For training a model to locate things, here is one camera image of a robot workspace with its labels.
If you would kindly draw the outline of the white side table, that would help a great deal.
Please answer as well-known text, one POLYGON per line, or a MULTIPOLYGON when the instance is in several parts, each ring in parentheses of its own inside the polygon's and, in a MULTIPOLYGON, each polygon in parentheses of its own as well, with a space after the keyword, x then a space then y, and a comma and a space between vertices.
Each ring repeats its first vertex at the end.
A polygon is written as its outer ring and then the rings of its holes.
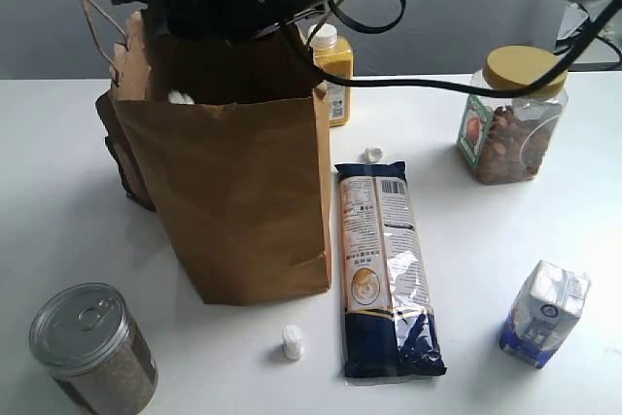
MULTIPOLYGON (((553 53, 555 55, 566 54, 578 36, 603 9, 603 5, 585 7, 576 3, 569 4, 562 19, 553 53)), ((576 72, 621 70, 620 12, 603 27, 598 37, 574 62, 570 70, 576 72)))

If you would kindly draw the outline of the dark brown package behind bag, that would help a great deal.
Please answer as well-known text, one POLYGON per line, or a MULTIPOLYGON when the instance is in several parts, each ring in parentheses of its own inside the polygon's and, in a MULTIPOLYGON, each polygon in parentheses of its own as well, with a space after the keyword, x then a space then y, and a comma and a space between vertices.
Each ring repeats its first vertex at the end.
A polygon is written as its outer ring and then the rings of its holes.
POLYGON ((156 210, 147 191, 137 159, 125 137, 109 92, 99 96, 95 109, 106 130, 105 146, 115 161, 126 196, 144 209, 156 210))

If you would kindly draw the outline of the yellow bottle white cap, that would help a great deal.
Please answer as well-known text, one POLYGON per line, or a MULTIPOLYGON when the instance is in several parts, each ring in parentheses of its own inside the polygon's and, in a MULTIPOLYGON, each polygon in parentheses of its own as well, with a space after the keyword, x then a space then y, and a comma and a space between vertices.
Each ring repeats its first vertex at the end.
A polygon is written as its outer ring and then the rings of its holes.
MULTIPOLYGON (((317 24, 309 28, 310 47, 315 64, 328 74, 351 80, 354 72, 354 54, 350 43, 338 34, 335 26, 325 23, 314 36, 317 24)), ((341 126, 350 119, 351 94, 346 86, 326 82, 330 106, 329 124, 341 126)))

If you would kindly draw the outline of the clear jar yellow lid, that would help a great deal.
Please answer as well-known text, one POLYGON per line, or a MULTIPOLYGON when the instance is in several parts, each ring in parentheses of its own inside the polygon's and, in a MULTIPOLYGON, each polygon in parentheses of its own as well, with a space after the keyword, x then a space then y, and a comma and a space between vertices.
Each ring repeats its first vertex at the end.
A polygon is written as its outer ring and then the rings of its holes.
MULTIPOLYGON (((520 88, 558 61, 552 52, 535 47, 501 47, 488 54, 470 84, 488 90, 520 88)), ((514 183, 537 175, 568 103, 567 75, 561 74, 544 89, 524 97, 467 97, 457 148, 480 183, 514 183)))

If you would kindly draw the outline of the blue white milk carton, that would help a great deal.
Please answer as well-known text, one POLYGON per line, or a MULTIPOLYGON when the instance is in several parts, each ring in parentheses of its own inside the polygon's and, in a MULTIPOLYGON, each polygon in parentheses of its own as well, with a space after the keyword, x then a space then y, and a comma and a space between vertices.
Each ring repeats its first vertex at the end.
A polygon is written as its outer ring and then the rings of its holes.
POLYGON ((590 287, 589 277, 539 261, 512 303, 500 348, 543 368, 580 320, 590 287))

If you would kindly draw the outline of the spaghetti pasta package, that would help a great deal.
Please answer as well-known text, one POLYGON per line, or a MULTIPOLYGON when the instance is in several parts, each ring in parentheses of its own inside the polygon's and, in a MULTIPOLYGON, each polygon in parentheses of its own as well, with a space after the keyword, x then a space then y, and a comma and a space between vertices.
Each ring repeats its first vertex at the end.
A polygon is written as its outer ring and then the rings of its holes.
POLYGON ((336 175, 345 376, 444 375, 404 162, 343 163, 336 175))

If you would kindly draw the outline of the brown paper bag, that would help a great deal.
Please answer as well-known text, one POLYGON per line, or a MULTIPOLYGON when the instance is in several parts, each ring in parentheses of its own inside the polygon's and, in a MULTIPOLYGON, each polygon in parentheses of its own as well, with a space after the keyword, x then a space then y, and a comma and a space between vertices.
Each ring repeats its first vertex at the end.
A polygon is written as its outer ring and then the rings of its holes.
POLYGON ((331 286, 325 89, 289 25, 258 41, 156 34, 134 12, 108 57, 107 91, 155 213, 209 304, 249 305, 331 286), (172 104, 179 90, 193 105, 172 104))

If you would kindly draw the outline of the clear can metal lid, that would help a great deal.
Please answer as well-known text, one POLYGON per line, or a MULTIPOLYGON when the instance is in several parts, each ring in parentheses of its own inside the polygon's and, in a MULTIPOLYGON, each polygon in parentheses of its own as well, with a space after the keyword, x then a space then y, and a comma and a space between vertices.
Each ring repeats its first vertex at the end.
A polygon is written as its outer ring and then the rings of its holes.
POLYGON ((139 414, 156 392, 149 345, 110 285, 85 283, 53 296, 32 321, 29 348, 84 414, 139 414))

